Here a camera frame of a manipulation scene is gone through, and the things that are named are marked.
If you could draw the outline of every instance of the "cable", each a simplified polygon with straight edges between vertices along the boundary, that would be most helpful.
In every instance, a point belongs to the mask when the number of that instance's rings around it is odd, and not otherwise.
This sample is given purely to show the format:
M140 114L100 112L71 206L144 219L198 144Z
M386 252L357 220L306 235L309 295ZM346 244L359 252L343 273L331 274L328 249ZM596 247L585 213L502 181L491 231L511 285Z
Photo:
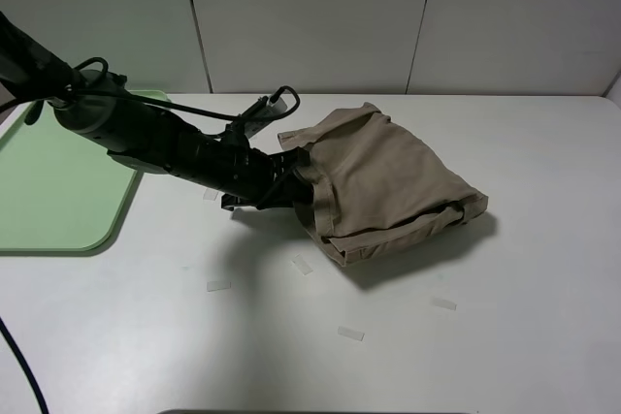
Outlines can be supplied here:
M84 60L80 65L74 67L74 70L81 70L82 68L92 65L93 63L100 63L101 71L99 72L97 78L91 81L87 87L96 86L106 77L109 70L108 61L103 57L91 57L88 60Z
M41 414L49 414L48 405L46 404L46 399L44 398L43 393L41 392L41 389L39 388L37 379L32 373L32 370L30 370L30 366L28 365L25 358L23 357L23 354L21 354L21 351L19 350L19 347L17 346L16 341L13 339L13 337L11 336L11 333L9 332L9 329L7 329L7 326L4 325L2 318L0 318L0 333L2 333L2 336L4 337L5 341L7 341L7 344L9 345L9 348L11 348L13 355L16 357L17 362L19 363L19 366L21 367L21 370L23 370L23 373L26 376L28 383L30 384L30 388L32 389L32 392L34 393L35 398L37 399L37 403L39 403L39 409L41 410Z
M275 97L276 99L274 99L273 102L275 102L278 97L280 97L280 95L284 92L284 91L289 91L289 93L294 97L295 99L295 105L289 109L288 111L284 112L284 113L280 113L278 115L273 115L273 116L255 116L255 117L245 117L245 116L239 116L239 115L228 115L226 113L218 113L216 111L203 111L201 109L194 109L192 107L188 107L188 106L182 106L180 104L175 104L174 102L164 102L164 101L159 101L157 99L151 99L150 97L144 97L144 96L137 96L135 94L116 94L114 92L109 92L109 91L99 91L99 90L95 90L95 89L76 89L75 91L73 91L73 95L76 96L101 96L101 97L114 97L116 99L124 99L126 101L137 101L137 102L142 102L144 104L150 104L152 106L156 106L156 107L161 107L164 109L171 109L174 111L185 111L187 113L194 113L196 115L202 115L202 116L208 116L210 118L215 118L217 120L225 120L225 121L243 121L243 122L249 122L249 121L262 121L262 122L267 122L267 121L276 121L276 120L281 120L283 118L286 118L287 116L289 116L291 113L293 113L294 111L296 111L299 107L300 107L300 96L298 96L298 93L295 92L295 90L289 86L282 86L277 92L274 93L274 95L272 96L271 100Z
M3 111L7 111L9 109L12 109L13 107L20 106L21 104L28 104L30 102L32 102L32 99L14 99L13 101L9 101L6 104L3 104L2 106L0 106L0 113L2 113Z
M92 65L93 63L100 63L101 71L99 72L99 75L97 76L97 78L88 84L88 87L95 86L96 84L101 82L103 78L106 77L106 74L108 73L108 70L109 70L108 61L102 57L91 57L88 60L84 60L80 65L74 67L74 70L81 70L84 67L87 67L88 65ZM49 96L43 99L36 99L36 100L45 101L46 99L51 99L51 97L52 96ZM7 111L9 109L12 109L14 107L20 106L21 104L28 104L30 102L33 102L33 99L14 99L13 101L9 101L6 104L3 104L2 106L0 106L0 113L2 113L3 111Z
M210 138L214 138L215 140L221 140L222 137L224 136L224 133L225 132L222 131L222 132L217 133L217 134L211 134L211 135L205 134L205 136L209 136Z

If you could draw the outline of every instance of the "tape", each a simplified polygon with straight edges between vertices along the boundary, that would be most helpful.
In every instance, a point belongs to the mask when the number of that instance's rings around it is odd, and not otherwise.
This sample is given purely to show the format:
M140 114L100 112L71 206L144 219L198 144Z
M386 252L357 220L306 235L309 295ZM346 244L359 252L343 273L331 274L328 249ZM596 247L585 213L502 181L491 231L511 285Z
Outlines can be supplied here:
M228 290L231 287L230 281L208 281L207 291Z
M358 332L357 330L348 329L347 327L339 327L337 333L345 338L355 339L356 341L362 341L365 337L364 332Z
M203 201L215 201L217 199L217 195L220 194L219 191L211 188L207 188L205 190L205 194L203 195Z
M295 264L295 267L298 268L298 271L300 271L302 275L308 275L312 272L311 266L307 261L304 260L302 254L298 254L297 256L295 256L293 259L291 259L291 262Z
M456 303L454 303L453 301L449 301L449 300L443 300L442 298L432 297L431 300L429 301L429 304L434 305L435 307L442 307L448 310L457 309Z

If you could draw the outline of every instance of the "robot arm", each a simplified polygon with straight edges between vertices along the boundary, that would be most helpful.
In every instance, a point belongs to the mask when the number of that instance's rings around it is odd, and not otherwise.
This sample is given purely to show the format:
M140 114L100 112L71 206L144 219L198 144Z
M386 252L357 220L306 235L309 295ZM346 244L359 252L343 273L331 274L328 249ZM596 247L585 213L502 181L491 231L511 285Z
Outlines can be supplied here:
M93 63L100 63L102 70L82 70ZM71 68L1 13L0 81L16 97L12 107L38 100L26 116L27 124L37 120L47 100L64 128L102 145L116 162L222 191L226 193L223 208L311 202L311 187L295 170L308 163L308 154L295 149L268 155L251 148L245 136L248 122L276 119L256 115L275 104L283 92L289 91L296 99L296 106L286 114L297 109L299 97L288 86L259 99L239 116L194 111L235 120L221 135L208 136L162 107L192 109L130 94L124 88L126 77L109 72L102 58Z

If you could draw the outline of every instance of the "cloth fold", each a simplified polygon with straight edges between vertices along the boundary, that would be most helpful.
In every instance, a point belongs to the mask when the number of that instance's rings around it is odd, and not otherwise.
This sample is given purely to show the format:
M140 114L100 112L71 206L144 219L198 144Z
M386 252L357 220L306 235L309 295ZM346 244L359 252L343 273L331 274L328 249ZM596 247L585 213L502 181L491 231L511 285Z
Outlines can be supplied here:
M284 150L309 151L298 173L312 184L313 203L296 214L342 266L403 250L487 209L487 196L373 104L337 109L278 139Z

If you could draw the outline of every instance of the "tan towel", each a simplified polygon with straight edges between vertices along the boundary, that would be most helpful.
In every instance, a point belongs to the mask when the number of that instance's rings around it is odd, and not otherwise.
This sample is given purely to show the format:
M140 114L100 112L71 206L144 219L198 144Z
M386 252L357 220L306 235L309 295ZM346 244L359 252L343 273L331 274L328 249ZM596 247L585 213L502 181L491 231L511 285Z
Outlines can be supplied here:
M310 152L310 166L298 172L312 184L313 203L296 213L342 266L400 251L487 209L487 196L373 104L337 109L278 139L285 150Z

